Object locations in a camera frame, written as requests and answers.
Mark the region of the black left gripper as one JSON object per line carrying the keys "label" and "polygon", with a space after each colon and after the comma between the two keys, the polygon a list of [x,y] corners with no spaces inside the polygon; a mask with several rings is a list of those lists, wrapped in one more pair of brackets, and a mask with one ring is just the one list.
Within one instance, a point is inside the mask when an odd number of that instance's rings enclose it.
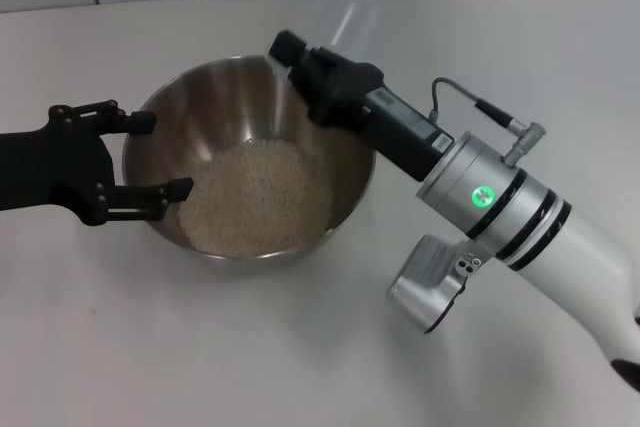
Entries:
{"label": "black left gripper", "polygon": [[146,187],[115,186],[106,134],[151,134],[153,112],[127,114],[115,100],[77,107],[54,105],[47,124],[1,136],[1,209],[63,207],[86,225],[161,221],[169,206],[187,200],[194,181],[173,179]]}

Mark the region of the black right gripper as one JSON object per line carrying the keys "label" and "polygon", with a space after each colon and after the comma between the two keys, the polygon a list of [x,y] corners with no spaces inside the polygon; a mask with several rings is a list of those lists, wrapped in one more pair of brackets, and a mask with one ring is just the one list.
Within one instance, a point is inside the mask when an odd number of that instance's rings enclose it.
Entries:
{"label": "black right gripper", "polygon": [[423,181],[453,146],[453,137],[384,83],[377,67],[353,62],[280,31],[268,49],[277,76],[294,87],[320,125],[357,134],[416,181]]}

